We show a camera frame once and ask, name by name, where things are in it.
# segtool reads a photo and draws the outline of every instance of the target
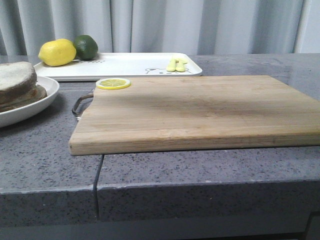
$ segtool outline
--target bread slice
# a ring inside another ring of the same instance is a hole
[[[37,84],[31,63],[20,61],[0,64],[0,113],[37,102],[47,96]]]
[[[16,100],[36,87],[37,74],[31,63],[0,64],[0,105]]]
[[[34,89],[20,96],[18,99],[9,103],[0,104],[0,113],[35,103],[46,96],[46,89],[43,86],[37,85]]]

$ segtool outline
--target gray curtain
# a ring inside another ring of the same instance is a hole
[[[91,35],[99,52],[292,53],[303,0],[0,0],[0,54]]]

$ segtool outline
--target white tray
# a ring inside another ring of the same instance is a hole
[[[166,67],[173,55],[185,58],[184,72],[168,72]],[[99,53],[91,61],[73,60],[63,66],[48,66],[40,62],[34,66],[38,76],[58,81],[97,81],[106,77],[134,76],[200,76],[202,69],[187,55],[174,52],[157,53]]]

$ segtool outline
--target gray countertop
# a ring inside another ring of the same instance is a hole
[[[190,57],[204,76],[270,75],[320,100],[317,53]],[[39,60],[0,56],[17,61]],[[320,146],[71,156],[71,108],[93,87],[61,82],[52,105],[0,128],[0,227],[301,214],[300,231],[320,211]]]

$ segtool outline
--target lemon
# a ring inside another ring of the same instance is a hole
[[[102,78],[95,85],[99,89],[116,90],[129,87],[131,82],[125,78]]]
[[[76,49],[72,41],[64,38],[46,42],[38,55],[39,59],[52,67],[68,64],[75,56]]]
[[[77,36],[73,41],[73,45],[76,49],[76,55],[81,60],[92,60],[98,53],[98,45],[89,35]]]

